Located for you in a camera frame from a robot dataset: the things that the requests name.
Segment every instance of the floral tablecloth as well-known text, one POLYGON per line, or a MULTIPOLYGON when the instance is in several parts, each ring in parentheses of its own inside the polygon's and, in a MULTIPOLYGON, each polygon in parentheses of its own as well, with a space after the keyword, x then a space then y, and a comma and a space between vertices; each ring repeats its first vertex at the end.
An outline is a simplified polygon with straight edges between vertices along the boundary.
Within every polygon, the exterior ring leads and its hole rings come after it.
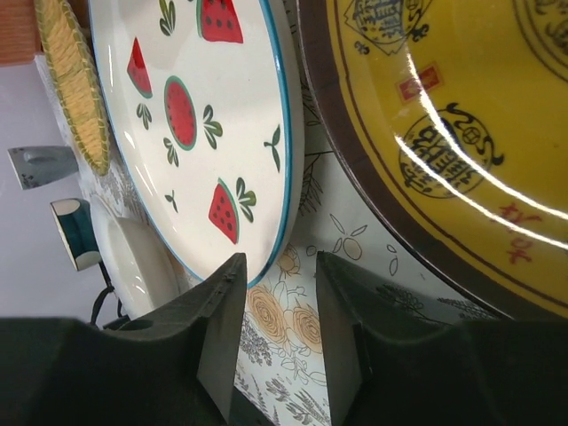
MULTIPOLYGON (((297 44, 295 4, 283 1, 297 44)), ((35 62, 61 135, 75 146, 44 58, 37 57, 35 62)), ((335 158, 304 76, 302 81, 306 151, 299 214, 283 255, 248 291, 235 386, 276 425, 329 425, 315 293, 319 250, 336 253, 383 277, 389 284, 378 288, 379 294, 422 320, 450 324, 489 314, 416 261, 371 213, 335 158)), ((78 152, 77 158, 85 199, 97 194, 118 215, 148 224, 115 145, 104 177, 94 174, 78 152)), ((199 283, 174 256, 170 259, 180 291, 199 283)))

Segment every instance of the ceramic mug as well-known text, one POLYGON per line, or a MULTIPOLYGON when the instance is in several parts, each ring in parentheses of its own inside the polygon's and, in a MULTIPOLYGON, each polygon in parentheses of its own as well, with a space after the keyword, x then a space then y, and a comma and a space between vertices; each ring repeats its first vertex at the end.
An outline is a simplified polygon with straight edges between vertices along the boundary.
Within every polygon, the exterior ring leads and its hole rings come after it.
POLYGON ((101 262, 88 201, 70 198, 51 203, 59 235, 77 271, 101 262))
POLYGON ((79 170, 69 146, 23 146, 8 149, 21 189, 37 188, 79 170))

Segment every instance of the white ceramic plate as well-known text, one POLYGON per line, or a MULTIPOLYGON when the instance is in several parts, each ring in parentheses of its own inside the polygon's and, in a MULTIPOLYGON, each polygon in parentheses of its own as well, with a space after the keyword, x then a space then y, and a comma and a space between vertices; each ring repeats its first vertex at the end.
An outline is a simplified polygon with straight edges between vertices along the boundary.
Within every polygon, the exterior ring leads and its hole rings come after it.
POLYGON ((90 2, 99 76, 140 198, 205 279, 244 252, 255 285, 286 246, 304 126, 281 0, 90 2))
POLYGON ((131 320, 178 296, 165 247, 152 229, 116 217, 97 195, 91 198, 91 220, 114 291, 131 320))

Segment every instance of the green leaf design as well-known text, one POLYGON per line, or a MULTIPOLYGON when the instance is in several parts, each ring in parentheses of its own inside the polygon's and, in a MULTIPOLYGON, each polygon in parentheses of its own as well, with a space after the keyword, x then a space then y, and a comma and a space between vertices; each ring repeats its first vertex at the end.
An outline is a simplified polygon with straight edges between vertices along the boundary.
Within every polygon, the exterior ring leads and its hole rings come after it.
POLYGON ((165 36, 171 36, 170 29, 168 28, 168 24, 164 18, 160 18, 160 30, 165 36))
POLYGON ((239 177, 237 179, 237 196, 239 197, 239 200, 241 199, 241 196, 244 194, 245 192, 245 180, 242 177, 239 177))
POLYGON ((150 110, 148 109, 148 107, 146 105, 144 105, 144 111, 143 111, 142 114, 144 114, 146 116, 146 119, 149 122, 152 122, 152 115, 150 114, 150 110))
POLYGON ((168 163, 179 167, 178 151, 168 138, 163 139, 163 145, 168 149, 168 163))
POLYGON ((237 179, 237 196, 239 197, 242 214, 245 215, 250 223, 254 222, 255 217, 250 208, 256 206, 256 194, 254 191, 247 191, 245 181, 242 177, 237 179))
POLYGON ((176 6, 173 0, 166 4, 166 0, 160 0, 160 10, 162 17, 160 18, 160 30, 166 36, 171 36, 176 27, 176 6))
POLYGON ((207 127, 209 128, 209 131, 213 133, 215 136, 217 137, 223 136, 223 128, 221 127, 221 124, 219 122, 209 122, 207 124, 207 127))
POLYGON ((205 122, 209 122, 213 118, 213 106, 207 105, 205 106, 205 110, 203 111, 203 120, 205 122))
POLYGON ((244 206, 256 206, 256 194, 254 191, 247 191, 239 198, 239 202, 244 206))
POLYGON ((169 164, 172 164, 172 163, 174 162, 174 153, 175 153, 174 147, 171 147, 171 148, 168 150, 168 163, 169 163, 169 164))
POLYGON ((280 173, 280 155, 278 154, 278 150, 276 146, 280 142, 280 125, 276 128, 274 133, 272 134, 272 142, 264 142, 264 147, 270 147, 272 149, 272 158, 274 159, 274 164, 276 165, 276 170, 280 173))
POLYGON ((145 104, 138 104, 138 106, 136 107, 136 116, 142 119, 144 128, 148 130, 150 127, 150 122, 152 122, 152 115, 150 114, 150 110, 145 104))
POLYGON ((274 146, 272 147, 272 158, 274 159, 274 163, 276 164, 276 170, 280 173, 280 156, 274 146))
POLYGON ((205 136, 213 149, 217 149, 217 138, 223 136, 223 127, 220 122, 213 121, 213 106, 206 105, 203 110, 205 136))
POLYGON ((207 141, 209 142, 211 147, 213 149, 217 149, 217 141, 215 140, 215 137, 209 132, 207 128, 205 128, 205 136, 207 137, 207 141))
POLYGON ((176 28, 176 5, 170 0, 170 8, 168 9, 168 18, 170 19, 171 31, 176 28))
POLYGON ((241 206, 242 214, 245 215, 245 218, 252 224, 255 221, 255 217, 252 214, 249 206, 241 206))
POLYGON ((167 194, 167 193, 164 195, 166 201, 167 201, 167 202, 170 202, 170 203, 171 203, 171 207, 173 207, 174 210, 176 211, 176 213, 178 213, 178 204, 176 203, 175 196, 176 196, 176 194, 175 194, 175 192, 174 192, 173 189, 171 190, 171 195, 169 195, 169 194, 167 194))
POLYGON ((278 125, 278 127, 274 131, 274 134, 272 135, 272 147, 277 146, 279 142, 280 142, 280 125, 278 125))

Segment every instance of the white wall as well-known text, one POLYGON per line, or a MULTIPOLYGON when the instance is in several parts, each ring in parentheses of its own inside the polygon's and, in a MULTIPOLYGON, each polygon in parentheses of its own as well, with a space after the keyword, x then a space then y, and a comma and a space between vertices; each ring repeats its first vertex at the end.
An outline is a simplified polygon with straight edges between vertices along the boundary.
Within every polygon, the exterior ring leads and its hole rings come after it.
MULTIPOLYGON (((81 197, 77 175, 22 191, 7 148, 62 145, 36 66, 0 67, 0 316, 89 320, 105 284, 98 267, 76 272, 51 215, 50 201, 81 197)), ((116 318, 105 301, 99 324, 116 318)))

